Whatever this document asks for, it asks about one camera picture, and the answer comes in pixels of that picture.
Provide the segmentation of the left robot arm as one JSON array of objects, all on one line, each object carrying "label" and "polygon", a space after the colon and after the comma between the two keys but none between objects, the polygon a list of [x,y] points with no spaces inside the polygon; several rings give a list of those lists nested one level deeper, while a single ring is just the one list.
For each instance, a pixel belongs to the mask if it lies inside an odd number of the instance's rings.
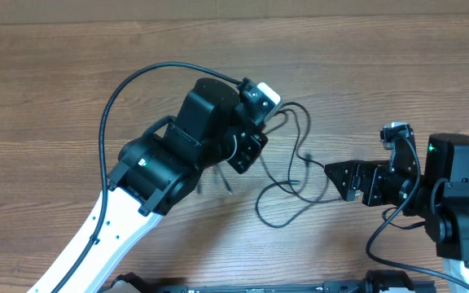
[{"label": "left robot arm", "polygon": [[96,292],[128,251],[222,161],[245,173],[267,143],[261,132],[282,99],[248,79],[232,88],[200,78],[177,116],[128,142],[108,174],[107,192],[32,292]]}]

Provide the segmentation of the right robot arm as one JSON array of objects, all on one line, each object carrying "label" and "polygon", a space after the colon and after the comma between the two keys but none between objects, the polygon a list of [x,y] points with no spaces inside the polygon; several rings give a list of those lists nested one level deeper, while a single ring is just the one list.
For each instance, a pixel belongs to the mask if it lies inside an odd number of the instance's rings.
[{"label": "right robot arm", "polygon": [[427,157],[420,163],[414,131],[407,123],[391,123],[379,131],[389,160],[347,160],[327,164],[324,172],[342,200],[362,193],[368,207],[387,205],[382,232],[398,215],[418,216],[421,226],[436,244],[443,271],[423,269],[368,256],[383,265],[442,278],[452,292],[469,292],[469,136],[434,133]]}]

